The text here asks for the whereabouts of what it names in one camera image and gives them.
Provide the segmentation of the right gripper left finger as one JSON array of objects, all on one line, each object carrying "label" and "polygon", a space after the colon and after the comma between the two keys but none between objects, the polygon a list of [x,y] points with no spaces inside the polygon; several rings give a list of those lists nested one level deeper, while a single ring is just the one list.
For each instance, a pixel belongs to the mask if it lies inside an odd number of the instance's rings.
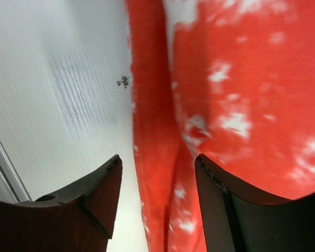
[{"label": "right gripper left finger", "polygon": [[117,214],[118,155],[34,202],[0,201],[0,251],[106,251]]}]

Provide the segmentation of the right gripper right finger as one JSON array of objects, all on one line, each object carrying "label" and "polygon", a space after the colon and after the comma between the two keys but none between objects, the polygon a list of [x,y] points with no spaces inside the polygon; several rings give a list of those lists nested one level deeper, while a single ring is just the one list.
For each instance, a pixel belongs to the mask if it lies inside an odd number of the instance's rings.
[{"label": "right gripper right finger", "polygon": [[208,251],[315,251],[315,193],[268,193],[203,154],[195,176]]}]

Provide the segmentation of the red white patterned trousers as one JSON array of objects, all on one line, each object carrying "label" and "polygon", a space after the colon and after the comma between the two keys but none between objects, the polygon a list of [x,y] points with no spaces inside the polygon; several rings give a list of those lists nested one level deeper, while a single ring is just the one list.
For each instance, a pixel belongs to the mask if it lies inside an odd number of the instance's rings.
[{"label": "red white patterned trousers", "polygon": [[206,251],[194,160],[315,192],[315,1],[126,1],[149,251]]}]

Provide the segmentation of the aluminium table frame rail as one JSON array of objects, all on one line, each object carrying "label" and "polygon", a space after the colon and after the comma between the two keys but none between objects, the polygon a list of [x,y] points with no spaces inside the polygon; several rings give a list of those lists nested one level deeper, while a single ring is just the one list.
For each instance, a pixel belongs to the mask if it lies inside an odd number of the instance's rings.
[{"label": "aluminium table frame rail", "polygon": [[12,200],[17,202],[31,201],[31,196],[14,168],[8,154],[0,141],[0,180]]}]

